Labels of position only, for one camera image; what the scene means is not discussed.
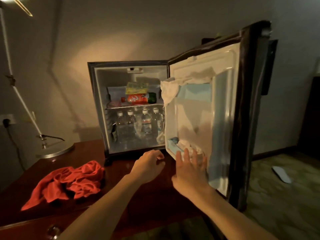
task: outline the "hand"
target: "hand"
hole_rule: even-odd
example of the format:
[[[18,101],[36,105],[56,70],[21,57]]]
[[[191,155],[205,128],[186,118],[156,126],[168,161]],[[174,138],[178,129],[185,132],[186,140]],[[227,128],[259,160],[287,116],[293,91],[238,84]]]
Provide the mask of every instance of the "hand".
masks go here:
[[[177,151],[176,175],[172,177],[174,188],[196,205],[199,197],[212,190],[208,184],[206,170],[207,157],[204,154],[200,161],[197,152],[193,150],[192,161],[190,161],[189,150],[185,149],[184,161],[182,161],[181,152]]]
[[[137,161],[135,161],[130,174],[137,177],[140,183],[145,184],[154,180],[165,167],[165,162],[157,165],[158,159],[164,159],[162,152],[151,150],[145,152]]]

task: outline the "open fridge door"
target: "open fridge door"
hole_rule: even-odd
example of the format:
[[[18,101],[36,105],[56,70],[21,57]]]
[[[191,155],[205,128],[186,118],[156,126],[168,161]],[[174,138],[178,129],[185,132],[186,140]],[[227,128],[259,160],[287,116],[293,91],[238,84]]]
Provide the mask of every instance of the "open fridge door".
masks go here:
[[[168,81],[178,92],[166,105],[162,91],[166,150],[175,158],[186,141],[202,150],[209,184],[239,210],[246,206],[270,32],[270,22],[260,21],[174,57]]]

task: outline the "mini fridge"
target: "mini fridge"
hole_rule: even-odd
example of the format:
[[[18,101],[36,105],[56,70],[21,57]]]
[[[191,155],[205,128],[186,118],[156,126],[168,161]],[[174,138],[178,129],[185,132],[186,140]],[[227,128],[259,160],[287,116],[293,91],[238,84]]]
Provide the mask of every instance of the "mini fridge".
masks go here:
[[[198,143],[209,151],[209,183],[231,205],[239,210],[246,206],[257,120],[261,95],[268,93],[277,42],[270,40],[271,23],[260,21],[225,37],[211,40],[168,60],[88,62],[92,91],[102,138],[105,145],[106,165],[119,155],[130,152],[141,156],[143,151],[166,149],[174,158],[167,140],[183,137],[179,130],[182,106],[190,121],[202,121],[202,108],[197,96],[192,100],[176,97],[163,106],[160,82],[170,77],[212,77],[208,117],[211,121],[202,130]],[[149,92],[156,94],[152,104],[120,102],[125,97],[128,82],[148,84]],[[126,120],[129,114],[140,118],[154,108],[162,117],[166,139],[156,136],[147,140],[135,137],[117,138],[117,116]]]

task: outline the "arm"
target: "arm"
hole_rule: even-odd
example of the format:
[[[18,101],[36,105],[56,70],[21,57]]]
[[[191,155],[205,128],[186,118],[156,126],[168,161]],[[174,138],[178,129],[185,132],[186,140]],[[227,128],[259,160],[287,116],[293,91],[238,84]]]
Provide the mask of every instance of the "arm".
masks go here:
[[[200,162],[194,151],[190,161],[189,151],[186,149],[182,161],[178,151],[176,175],[172,177],[175,189],[209,216],[229,240],[277,239],[233,208],[208,184],[206,166],[205,156]]]
[[[60,236],[64,239],[109,239],[124,209],[140,185],[154,180],[161,173],[165,162],[160,151],[146,152],[135,161],[131,172],[101,199],[90,206]]]

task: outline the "drawer knob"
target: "drawer knob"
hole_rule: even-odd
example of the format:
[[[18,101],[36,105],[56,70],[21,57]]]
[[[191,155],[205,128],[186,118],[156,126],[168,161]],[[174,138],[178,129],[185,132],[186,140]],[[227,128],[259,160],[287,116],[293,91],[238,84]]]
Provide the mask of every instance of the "drawer knob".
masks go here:
[[[48,228],[47,233],[50,240],[55,240],[60,236],[61,230],[56,225],[52,225]]]

